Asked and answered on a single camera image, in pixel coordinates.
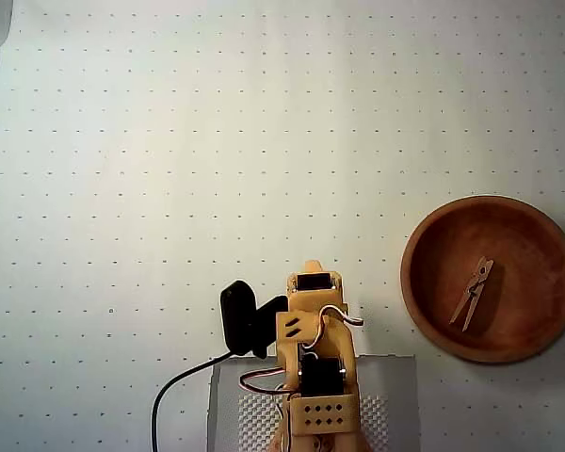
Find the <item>beige printed gripper body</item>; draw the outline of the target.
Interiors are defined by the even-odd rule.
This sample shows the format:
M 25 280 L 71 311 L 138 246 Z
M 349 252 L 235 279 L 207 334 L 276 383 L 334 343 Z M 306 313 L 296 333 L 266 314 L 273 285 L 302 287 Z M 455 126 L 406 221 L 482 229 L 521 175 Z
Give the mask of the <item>beige printed gripper body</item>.
M 348 311 L 342 277 L 317 260 L 308 260 L 302 271 L 287 279 L 288 308 L 276 314 L 277 341 L 319 341 L 329 317 L 341 320 Z

